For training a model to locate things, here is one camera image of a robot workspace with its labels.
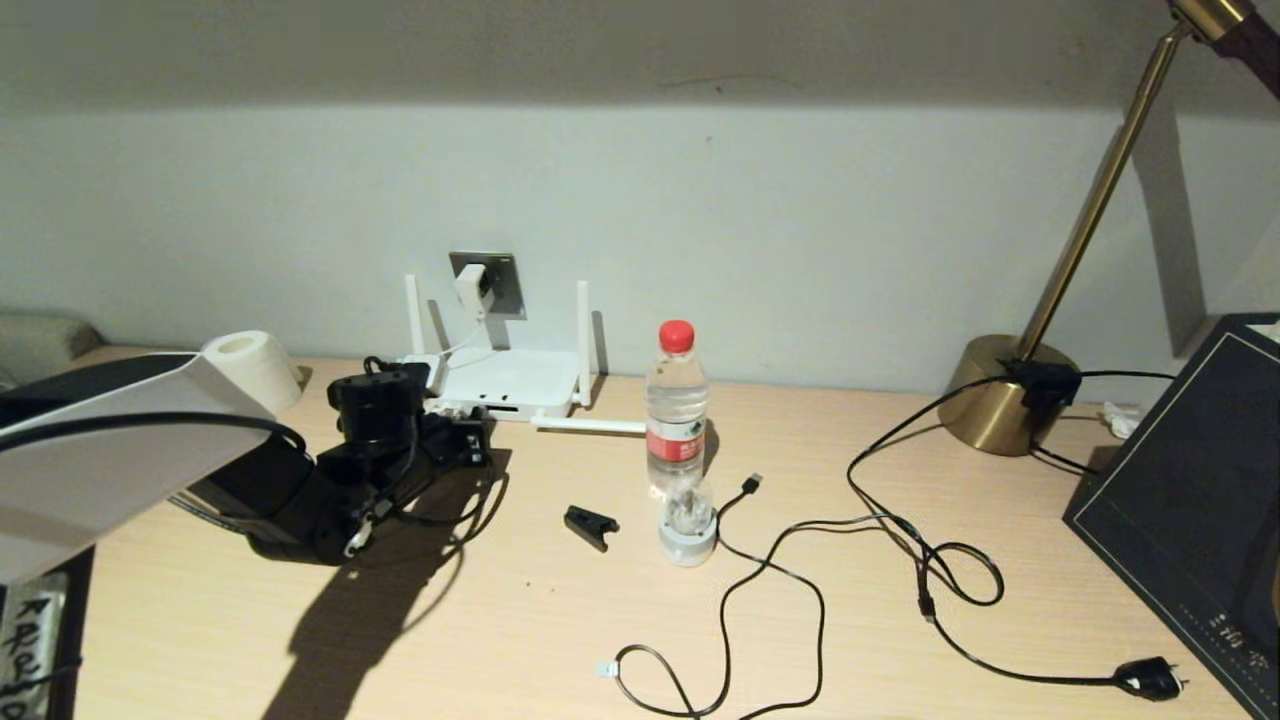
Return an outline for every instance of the desk surface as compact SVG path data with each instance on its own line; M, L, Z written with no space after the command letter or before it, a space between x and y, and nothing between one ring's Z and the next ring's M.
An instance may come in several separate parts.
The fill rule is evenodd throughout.
M90 361L120 352L100 350ZM301 364L314 375L282 420L320 451L340 441L324 389L357 363ZM864 514L845 465L928 400L746 384L717 384L712 398L719 447L708 479L717 502L746 475L765 478L723 525L731 542L756 552L790 523ZM609 377L591 415L643 413L640 379ZM1078 459L1115 445L1092 420L1087 409L1070 410L1046 445ZM442 553L448 530L399 527L346 568L270 562L168 505L113 533L93 570L79 717L654 717L595 676L595 664L628 643L660 650L694 703L709 702L723 670L719 596L751 565L723 550L696 569L663 559L636 438L499 424L493 446L506 451L508 489L460 553ZM1106 675L1164 655L1190 685L1151 703L1110 688L996 676L924 623L910 561L887 537L809 533L790 539L778 560L826 593L826 684L814 705L780 717L1245 716L1061 521L1075 477L973 451L936 427L859 471L932 542L969 542L1000 564L1007 594L996 607L934 591L940 618L975 655L1066 675ZM439 500L442 515L458 510L456 495ZM608 553L563 527L571 503L618 519ZM961 577L975 594L989 589L975 566ZM767 573L731 601L730 632L733 685L716 716L810 693L817 603L805 588ZM634 655L625 670L641 697L678 707L650 659Z

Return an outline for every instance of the red bottle cap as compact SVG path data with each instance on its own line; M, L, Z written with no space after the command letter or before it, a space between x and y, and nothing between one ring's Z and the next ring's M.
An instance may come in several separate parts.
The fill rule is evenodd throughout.
M663 352L689 352L694 348L694 325L685 320L667 320L658 328Z

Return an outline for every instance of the white power adapter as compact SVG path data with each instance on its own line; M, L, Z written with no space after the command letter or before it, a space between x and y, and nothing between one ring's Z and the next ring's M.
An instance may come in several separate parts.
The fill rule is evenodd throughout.
M462 268L458 277L453 278L453 290L458 293L462 311L477 323L484 320L493 307L493 281L480 263Z

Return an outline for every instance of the white wall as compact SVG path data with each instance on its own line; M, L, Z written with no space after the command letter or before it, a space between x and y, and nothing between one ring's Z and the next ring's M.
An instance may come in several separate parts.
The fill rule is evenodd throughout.
M955 32L969 15L928 22L948 3L869 3L870 28L845 17L858 4L787 10L805 22L782 28L778 5L748 5L760 14L742 13L741 33L767 51L689 29L718 27L714 13L668 37L660 14L590 24L564 10L538 15L538 42L480 23L509 40L489 59L465 40L475 18L449 5L424 26L438 42L419 40L428 60L471 60L442 70L438 91L404 85L394 53L374 51L385 42L366 60L334 50L355 67L329 81L246 51L275 46L250 42L253 23L177 18L168 29L205 41L188 56L193 38L159 44L154 18L97 18L125 23L119 44L148 61L118 47L58 61L32 38L76 23L23 17L28 44L0 50L0 307L78 315L116 342L261 327L294 354L396 355L399 275L420 274L458 340L445 255L500 250L517 256L529 309L509 324L516 346L568 347L585 278L613 372L641 372L657 324L684 315L716 378L936 392L968 338L1025 323L1167 24L1160 3L1043 3L978 44ZM987 5L970 8L998 15ZM493 22L518 26L508 15ZM396 27L387 37L428 53ZM915 45L895 50L896 29ZM609 64L609 42L643 56ZM859 47L884 54L876 72ZM1178 172L1126 172L1050 332L1088 368L1167 366L1153 246L1166 260L1179 249L1152 227L1170 217L1198 249L1210 311L1276 309L1280 105L1202 47L1179 63L1153 115L1167 132L1146 147ZM680 79L703 76L732 77Z

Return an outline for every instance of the black box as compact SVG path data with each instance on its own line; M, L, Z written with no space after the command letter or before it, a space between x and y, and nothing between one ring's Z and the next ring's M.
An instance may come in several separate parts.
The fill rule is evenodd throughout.
M1276 717L1280 345L1228 315L1064 520L1254 717Z

